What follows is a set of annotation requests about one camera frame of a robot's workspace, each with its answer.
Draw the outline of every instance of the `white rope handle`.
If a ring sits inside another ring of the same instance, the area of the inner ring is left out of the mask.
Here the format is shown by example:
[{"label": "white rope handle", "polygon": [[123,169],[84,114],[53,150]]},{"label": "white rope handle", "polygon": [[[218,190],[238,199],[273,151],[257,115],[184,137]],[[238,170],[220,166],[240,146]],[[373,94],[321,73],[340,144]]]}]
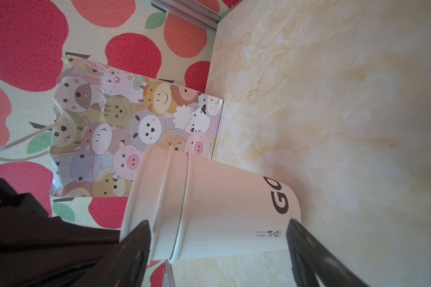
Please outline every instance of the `white rope handle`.
[{"label": "white rope handle", "polygon": [[[18,144],[22,143],[23,141],[27,141],[28,139],[33,138],[35,135],[39,135],[39,134],[47,131],[48,129],[52,129],[53,127],[55,127],[59,123],[59,121],[62,120],[65,117],[66,112],[59,105],[59,103],[56,100],[54,100],[54,98],[53,98],[53,101],[57,105],[57,107],[59,108],[59,110],[61,111],[61,115],[59,116],[59,118],[57,119],[57,121],[55,123],[53,123],[53,124],[51,124],[49,126],[46,126],[46,127],[42,128],[42,129],[39,129],[39,130],[37,130],[36,132],[34,132],[34,133],[30,134],[30,135],[26,135],[26,136],[24,136],[24,137],[22,137],[22,138],[20,138],[20,139],[18,139],[16,141],[7,143],[6,145],[0,147],[0,152],[2,152],[4,150],[7,150],[10,147],[13,147],[15,145],[18,145]],[[30,156],[30,157],[27,157],[27,158],[15,158],[15,159],[13,159],[13,158],[1,158],[0,157],[0,161],[1,162],[9,162],[9,163],[19,163],[19,162],[23,162],[25,160],[29,160],[29,159],[33,159],[33,158],[39,158],[39,157],[44,156],[44,155],[49,154],[49,153],[50,153],[49,151],[40,152],[39,154]]]}]

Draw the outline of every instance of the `cartoon pig face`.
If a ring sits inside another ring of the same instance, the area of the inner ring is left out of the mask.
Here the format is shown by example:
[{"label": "cartoon pig face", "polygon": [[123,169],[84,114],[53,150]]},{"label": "cartoon pig face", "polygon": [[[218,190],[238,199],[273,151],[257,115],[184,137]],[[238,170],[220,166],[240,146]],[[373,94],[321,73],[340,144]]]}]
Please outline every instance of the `cartoon pig face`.
[{"label": "cartoon pig face", "polygon": [[122,197],[130,192],[132,181],[121,177],[114,179],[115,173],[110,173],[111,170],[111,166],[104,168],[94,180],[93,194],[95,197]]},{"label": "cartoon pig face", "polygon": [[70,176],[76,182],[93,182],[102,166],[102,157],[92,155],[86,150],[81,149],[75,154],[70,163]]},{"label": "cartoon pig face", "polygon": [[223,101],[211,95],[201,94],[198,97],[198,105],[201,111],[208,117],[215,117],[222,108]]},{"label": "cartoon pig face", "polygon": [[119,146],[120,147],[113,156],[113,168],[116,172],[113,178],[117,179],[121,177],[132,181],[136,175],[139,162],[144,152],[139,151],[133,145],[125,146],[122,141],[119,143]]},{"label": "cartoon pig face", "polygon": [[147,109],[137,112],[129,126],[131,143],[137,149],[144,151],[147,145],[158,141],[165,131],[165,123],[166,120],[162,115],[156,115]]},{"label": "cartoon pig face", "polygon": [[53,136],[51,138],[51,145],[64,147],[69,146],[75,141],[79,130],[77,129],[75,120],[70,116],[69,113],[66,113],[66,117],[61,120],[60,124],[53,127],[52,132]]},{"label": "cartoon pig face", "polygon": [[209,154],[210,143],[209,137],[205,133],[191,134],[185,143],[185,152],[207,158]]},{"label": "cartoon pig face", "polygon": [[82,117],[81,120],[86,125],[81,131],[81,147],[93,155],[104,154],[112,141],[110,125],[106,122],[90,123],[87,117]]},{"label": "cartoon pig face", "polygon": [[184,131],[189,134],[205,133],[208,131],[211,124],[211,118],[203,113],[199,106],[192,107],[192,117],[190,123],[185,126]]}]

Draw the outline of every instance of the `marble surface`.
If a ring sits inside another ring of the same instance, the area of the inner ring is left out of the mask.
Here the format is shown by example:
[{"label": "marble surface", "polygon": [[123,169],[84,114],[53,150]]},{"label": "marble surface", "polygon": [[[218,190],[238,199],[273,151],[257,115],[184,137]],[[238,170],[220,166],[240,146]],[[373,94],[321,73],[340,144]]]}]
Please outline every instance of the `marble surface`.
[{"label": "marble surface", "polygon": [[[431,286],[431,0],[246,0],[219,24],[213,159],[288,184],[371,286]],[[286,250],[178,261],[178,286],[292,286]]]}]

